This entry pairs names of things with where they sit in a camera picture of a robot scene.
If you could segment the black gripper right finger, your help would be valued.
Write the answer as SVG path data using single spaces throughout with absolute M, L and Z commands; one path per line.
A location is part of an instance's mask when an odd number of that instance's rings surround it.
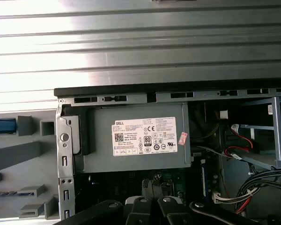
M 170 225 L 280 225 L 281 220 L 268 216 L 265 220 L 243 217 L 213 204 L 200 201 L 188 206 L 179 204 L 170 196 L 158 199 L 161 213 Z

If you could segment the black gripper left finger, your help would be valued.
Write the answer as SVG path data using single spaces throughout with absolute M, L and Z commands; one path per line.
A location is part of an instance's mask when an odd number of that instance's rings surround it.
M 152 181 L 142 181 L 142 195 L 126 199 L 125 204 L 106 200 L 61 220 L 61 225 L 148 225 L 153 205 Z

